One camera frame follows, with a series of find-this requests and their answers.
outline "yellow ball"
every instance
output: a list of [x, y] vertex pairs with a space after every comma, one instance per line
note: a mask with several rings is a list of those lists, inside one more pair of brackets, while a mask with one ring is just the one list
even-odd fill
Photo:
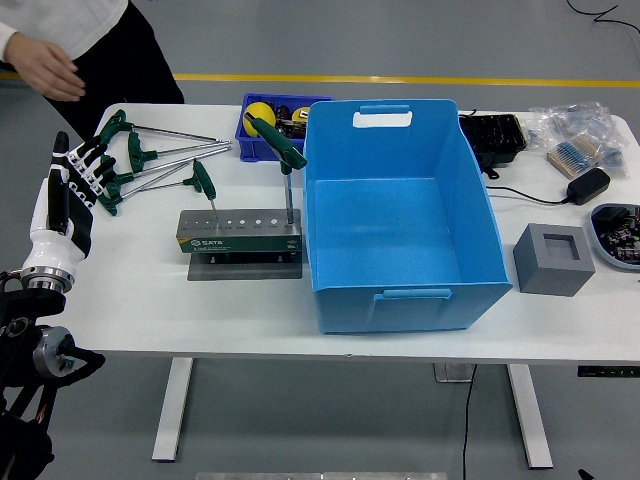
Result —
[[[261, 118], [272, 127], [276, 126], [276, 114], [271, 107], [264, 102], [254, 102], [247, 105], [244, 112], [250, 113], [254, 118]], [[251, 123], [249, 123], [249, 120], [244, 116], [244, 113], [242, 114], [242, 125], [244, 126], [244, 130], [247, 132], [247, 135], [250, 137], [258, 136], [258, 132], [256, 132], [256, 129], [251, 126]]]
[[306, 122], [307, 118], [309, 118], [309, 107], [300, 107], [291, 115], [291, 120], [294, 122]]

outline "gray foam block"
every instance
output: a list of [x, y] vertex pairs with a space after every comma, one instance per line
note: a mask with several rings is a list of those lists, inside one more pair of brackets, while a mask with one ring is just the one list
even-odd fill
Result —
[[596, 271], [580, 227], [530, 223], [513, 257], [524, 293], [572, 297]]

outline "gray floor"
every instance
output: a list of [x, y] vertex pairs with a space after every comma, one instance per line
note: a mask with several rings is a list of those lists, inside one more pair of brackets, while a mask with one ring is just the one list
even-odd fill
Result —
[[[573, 3], [605, 8], [596, 0]], [[618, 3], [611, 18], [640, 25], [640, 4]], [[136, 4], [176, 73], [640, 76], [636, 32], [596, 25], [561, 0]], [[597, 100], [640, 138], [637, 89], [233, 82], [181, 87], [189, 103], [214, 104], [239, 104], [247, 92], [444, 97], [462, 109], [506, 111]], [[56, 132], [67, 127], [18, 82], [0, 81], [0, 105], [0, 268], [8, 269], [20, 266], [29, 252], [39, 182]], [[109, 357], [99, 373], [62, 391], [51, 426], [57, 459], [41, 478], [367, 470], [441, 471], [462, 478], [468, 387], [437, 384], [431, 365], [423, 363], [200, 360], [177, 462], [152, 463], [169, 367], [167, 358]], [[574, 366], [534, 366], [532, 374], [555, 468], [526, 468], [506, 369], [482, 365], [471, 398], [469, 479], [577, 479], [579, 468], [598, 479], [638, 478], [640, 382], [580, 379]]]

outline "electronic components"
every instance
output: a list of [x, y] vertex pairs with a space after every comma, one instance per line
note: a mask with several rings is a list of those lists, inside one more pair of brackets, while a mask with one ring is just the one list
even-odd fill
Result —
[[598, 251], [620, 268], [640, 270], [640, 206], [605, 204], [591, 214]]
[[602, 151], [588, 135], [561, 142], [547, 153], [547, 160], [567, 178], [575, 178], [602, 159]]

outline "white table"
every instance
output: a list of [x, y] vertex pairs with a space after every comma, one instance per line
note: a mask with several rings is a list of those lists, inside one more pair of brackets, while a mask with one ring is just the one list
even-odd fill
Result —
[[[103, 122], [118, 108], [127, 112], [128, 121], [138, 125], [229, 140], [234, 138], [240, 115], [238, 106], [127, 104], [108, 109]], [[600, 203], [640, 203], [640, 147], [626, 123], [618, 118], [616, 122], [630, 141], [623, 150], [630, 178], [613, 181], [606, 192], [587, 205], [541, 206], [511, 193], [490, 192], [507, 272], [515, 287], [468, 330], [323, 336], [316, 326], [308, 265], [301, 280], [187, 281], [189, 256], [181, 253], [175, 239], [178, 217], [181, 210], [209, 208], [204, 195], [187, 187], [134, 196], [118, 207], [116, 217], [96, 207], [91, 254], [79, 265], [65, 312], [51, 320], [69, 328], [83, 348], [182, 358], [172, 368], [166, 407], [171, 402], [178, 407], [184, 402], [181, 392], [186, 395], [188, 385], [184, 378], [188, 378], [190, 359], [194, 357], [377, 357], [517, 364], [510, 367], [516, 403], [519, 407], [535, 407], [533, 417], [519, 409], [525, 441], [530, 437], [529, 463], [551, 467], [527, 365], [640, 363], [640, 322], [629, 315], [640, 307], [640, 277], [614, 269], [594, 250], [596, 274], [575, 297], [522, 294], [517, 287], [512, 249], [528, 223], [586, 228], [592, 208]], [[186, 144], [184, 140], [144, 132], [140, 137], [144, 150]], [[109, 153], [125, 171], [126, 134], [112, 140]], [[238, 157], [239, 148], [234, 142], [231, 152], [203, 161], [216, 185], [216, 206], [283, 208], [283, 182], [277, 163], [244, 163]], [[187, 171], [177, 173], [174, 181], [189, 176]], [[499, 173], [502, 178], [492, 184], [550, 200], [564, 198], [567, 180], [542, 153], [523, 152]], [[294, 206], [300, 208], [300, 172], [294, 172], [294, 187]], [[170, 394], [172, 388], [177, 388], [180, 395]], [[528, 395], [521, 396], [523, 391]], [[533, 422], [533, 430], [527, 429], [527, 422]], [[179, 429], [179, 419], [176, 424], [174, 416], [170, 424], [167, 435], [171, 440], [175, 434], [177, 445], [174, 430], [176, 425]]]

